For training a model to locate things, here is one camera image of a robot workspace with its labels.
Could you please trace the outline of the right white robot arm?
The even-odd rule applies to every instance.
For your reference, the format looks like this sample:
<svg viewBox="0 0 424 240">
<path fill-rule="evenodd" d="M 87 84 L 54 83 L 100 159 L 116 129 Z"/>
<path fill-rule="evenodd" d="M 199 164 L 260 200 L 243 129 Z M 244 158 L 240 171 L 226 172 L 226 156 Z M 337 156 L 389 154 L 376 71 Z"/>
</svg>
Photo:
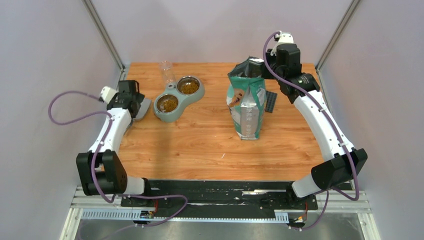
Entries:
<svg viewBox="0 0 424 240">
<path fill-rule="evenodd" d="M 294 181 L 285 195 L 286 204 L 298 209 L 306 197 L 333 189 L 352 180 L 358 186 L 358 174 L 368 155 L 363 148 L 356 148 L 344 135 L 327 109 L 323 93 L 315 77 L 302 71 L 301 51 L 294 43 L 281 43 L 276 49 L 263 48 L 264 74 L 275 79 L 280 91 L 301 113 L 312 131 L 323 163 L 314 166 L 310 173 Z"/>
</svg>

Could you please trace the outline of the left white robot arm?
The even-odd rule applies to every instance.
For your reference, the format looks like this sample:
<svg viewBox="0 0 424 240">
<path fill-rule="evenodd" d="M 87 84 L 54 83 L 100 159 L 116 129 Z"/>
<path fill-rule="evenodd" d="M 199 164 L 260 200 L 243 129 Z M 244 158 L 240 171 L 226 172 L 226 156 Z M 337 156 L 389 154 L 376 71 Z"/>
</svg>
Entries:
<svg viewBox="0 0 424 240">
<path fill-rule="evenodd" d="M 144 178 L 128 176 L 118 152 L 124 134 L 143 117 L 151 101 L 140 93 L 136 80 L 120 81 L 117 89 L 105 86 L 98 99 L 106 103 L 104 124 L 89 150 L 76 157 L 83 192 L 87 196 L 98 196 L 99 190 L 105 195 L 134 195 L 140 206 L 149 206 L 152 191 L 146 188 Z"/>
</svg>

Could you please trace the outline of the grey metal food scoop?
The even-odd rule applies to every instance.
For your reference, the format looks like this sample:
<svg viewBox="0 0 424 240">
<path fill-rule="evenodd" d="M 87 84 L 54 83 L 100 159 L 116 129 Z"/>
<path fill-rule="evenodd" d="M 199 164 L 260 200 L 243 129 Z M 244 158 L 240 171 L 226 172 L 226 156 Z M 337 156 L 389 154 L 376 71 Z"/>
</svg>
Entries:
<svg viewBox="0 0 424 240">
<path fill-rule="evenodd" d="M 134 120 L 140 121 L 141 119 L 143 119 L 145 117 L 145 115 L 147 114 L 150 106 L 151 106 L 152 100 L 149 98 L 144 98 L 143 101 L 140 104 L 140 107 L 138 109 L 138 113 L 135 116 Z"/>
</svg>

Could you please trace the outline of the green pet food bag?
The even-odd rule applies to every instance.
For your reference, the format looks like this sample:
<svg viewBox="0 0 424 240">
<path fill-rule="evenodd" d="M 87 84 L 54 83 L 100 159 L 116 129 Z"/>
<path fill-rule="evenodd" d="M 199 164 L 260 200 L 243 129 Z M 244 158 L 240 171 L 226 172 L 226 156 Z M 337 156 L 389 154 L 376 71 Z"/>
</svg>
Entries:
<svg viewBox="0 0 424 240">
<path fill-rule="evenodd" d="M 263 59 L 250 56 L 227 74 L 226 104 L 241 140 L 260 138 L 267 103 L 263 67 Z"/>
</svg>

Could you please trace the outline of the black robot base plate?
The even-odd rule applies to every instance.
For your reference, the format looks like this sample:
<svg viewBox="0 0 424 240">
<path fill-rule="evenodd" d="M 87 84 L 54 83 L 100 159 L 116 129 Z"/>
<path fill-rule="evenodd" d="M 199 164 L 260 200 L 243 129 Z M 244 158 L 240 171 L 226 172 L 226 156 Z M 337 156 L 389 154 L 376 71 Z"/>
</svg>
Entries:
<svg viewBox="0 0 424 240">
<path fill-rule="evenodd" d="M 248 206 L 261 210 L 296 211 L 299 214 L 304 214 L 305 210 L 318 209 L 317 200 L 312 195 L 296 200 L 288 181 L 150 180 L 149 184 L 151 190 L 148 196 L 167 198 L 148 200 L 126 197 L 120 205 L 151 208 L 157 210 L 156 213 L 166 211 L 170 216 L 184 204 L 184 199 L 179 197 L 183 195 L 188 199 L 185 208 L 204 206 L 205 209 L 212 209 L 226 206 L 238 209 L 240 206 Z"/>
</svg>

